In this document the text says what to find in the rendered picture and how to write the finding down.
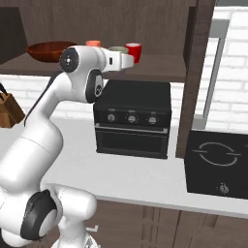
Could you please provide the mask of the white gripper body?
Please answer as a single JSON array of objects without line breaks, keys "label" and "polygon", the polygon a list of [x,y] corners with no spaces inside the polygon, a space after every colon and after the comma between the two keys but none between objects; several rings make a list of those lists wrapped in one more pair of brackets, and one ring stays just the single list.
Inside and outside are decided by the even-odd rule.
[{"label": "white gripper body", "polygon": [[121,54],[121,69],[129,69],[134,66],[134,57],[130,54]]}]

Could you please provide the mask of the grey range hood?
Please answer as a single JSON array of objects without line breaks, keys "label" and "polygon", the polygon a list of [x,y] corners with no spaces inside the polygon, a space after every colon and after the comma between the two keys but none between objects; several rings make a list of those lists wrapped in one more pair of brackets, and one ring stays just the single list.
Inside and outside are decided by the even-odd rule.
[{"label": "grey range hood", "polygon": [[229,29],[230,21],[228,19],[213,19],[211,22],[209,37],[217,39],[217,48],[213,61],[210,82],[207,89],[206,99],[202,114],[195,114],[193,119],[192,128],[195,130],[204,130],[206,127],[207,118],[210,111],[211,101],[214,93],[216,79],[219,72],[223,49]]}]

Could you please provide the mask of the dark wood cabinet door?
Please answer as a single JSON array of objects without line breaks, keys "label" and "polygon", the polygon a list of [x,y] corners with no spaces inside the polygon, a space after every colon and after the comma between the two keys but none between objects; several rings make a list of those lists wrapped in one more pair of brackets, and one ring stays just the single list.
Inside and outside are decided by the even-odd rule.
[{"label": "dark wood cabinet door", "polygon": [[175,157],[185,156],[193,125],[215,0],[194,0],[189,8],[183,58],[186,66]]}]

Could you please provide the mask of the black hob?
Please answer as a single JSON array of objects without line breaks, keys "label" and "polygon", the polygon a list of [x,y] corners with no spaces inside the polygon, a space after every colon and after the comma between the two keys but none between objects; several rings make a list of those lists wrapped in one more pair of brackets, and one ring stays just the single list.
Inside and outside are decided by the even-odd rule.
[{"label": "black hob", "polygon": [[248,200],[248,134],[192,130],[184,168],[188,193]]}]

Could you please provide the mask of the black toaster oven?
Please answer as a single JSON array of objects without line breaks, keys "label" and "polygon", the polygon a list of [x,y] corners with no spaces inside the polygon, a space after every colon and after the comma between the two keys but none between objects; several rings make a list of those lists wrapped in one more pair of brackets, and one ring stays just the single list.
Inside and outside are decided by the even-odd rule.
[{"label": "black toaster oven", "polygon": [[[94,124],[101,126],[171,130],[171,85],[157,81],[108,81],[99,100],[93,106]],[[108,121],[108,115],[114,114],[116,119]],[[137,118],[135,123],[128,121],[128,116]],[[151,125],[148,118],[155,116],[157,123]]]}]

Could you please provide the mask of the dark wood base cabinets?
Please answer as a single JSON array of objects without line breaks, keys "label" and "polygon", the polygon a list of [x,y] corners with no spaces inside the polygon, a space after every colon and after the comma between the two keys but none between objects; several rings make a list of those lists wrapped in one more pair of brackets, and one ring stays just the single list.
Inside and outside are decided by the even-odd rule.
[{"label": "dark wood base cabinets", "polygon": [[101,248],[248,248],[248,220],[99,201],[88,228]]}]

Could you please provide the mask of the dark wood wall cabinet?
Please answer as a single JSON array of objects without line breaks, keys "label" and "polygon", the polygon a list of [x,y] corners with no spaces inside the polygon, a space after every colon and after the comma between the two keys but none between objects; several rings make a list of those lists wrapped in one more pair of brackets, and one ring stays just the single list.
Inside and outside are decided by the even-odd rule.
[{"label": "dark wood wall cabinet", "polygon": [[196,7],[197,0],[0,0],[0,74],[50,76],[59,65],[33,59],[27,47],[99,40],[106,48],[141,44],[138,64],[105,78],[183,82]]}]

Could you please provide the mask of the grey-green bowl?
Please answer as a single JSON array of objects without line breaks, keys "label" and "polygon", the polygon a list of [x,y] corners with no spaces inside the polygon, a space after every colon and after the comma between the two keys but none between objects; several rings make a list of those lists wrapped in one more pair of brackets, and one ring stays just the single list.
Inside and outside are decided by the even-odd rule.
[{"label": "grey-green bowl", "polygon": [[119,52],[124,53],[124,54],[128,54],[129,53],[129,49],[127,49],[124,46],[111,46],[111,47],[108,48],[108,50],[119,51]]}]

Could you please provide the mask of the toaster oven door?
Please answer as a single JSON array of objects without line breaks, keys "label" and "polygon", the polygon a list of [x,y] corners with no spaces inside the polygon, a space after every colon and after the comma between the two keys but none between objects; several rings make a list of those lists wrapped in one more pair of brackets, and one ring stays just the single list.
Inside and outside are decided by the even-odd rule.
[{"label": "toaster oven door", "polygon": [[130,129],[95,125],[98,153],[167,159],[169,130]]}]

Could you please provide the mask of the brown knife block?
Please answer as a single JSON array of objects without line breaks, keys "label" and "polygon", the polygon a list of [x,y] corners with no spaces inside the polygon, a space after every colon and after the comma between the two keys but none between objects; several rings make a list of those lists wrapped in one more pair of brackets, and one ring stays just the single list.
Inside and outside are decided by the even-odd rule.
[{"label": "brown knife block", "polygon": [[0,128],[12,129],[25,117],[15,97],[0,82]]}]

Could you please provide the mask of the brown wooden bowl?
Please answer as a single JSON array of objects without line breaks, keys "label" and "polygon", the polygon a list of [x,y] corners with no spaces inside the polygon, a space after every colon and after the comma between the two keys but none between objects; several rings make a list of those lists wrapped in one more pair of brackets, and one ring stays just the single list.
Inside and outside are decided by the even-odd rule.
[{"label": "brown wooden bowl", "polygon": [[29,46],[26,50],[27,53],[37,61],[45,63],[57,63],[60,55],[67,47],[74,46],[73,42],[45,42]]}]

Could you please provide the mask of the red cup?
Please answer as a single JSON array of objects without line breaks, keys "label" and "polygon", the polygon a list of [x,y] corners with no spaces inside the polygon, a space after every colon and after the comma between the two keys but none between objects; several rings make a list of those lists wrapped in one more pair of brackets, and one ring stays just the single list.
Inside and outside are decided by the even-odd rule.
[{"label": "red cup", "polygon": [[139,63],[141,55],[141,44],[129,43],[126,44],[125,47],[128,49],[128,53],[134,57],[134,62]]}]

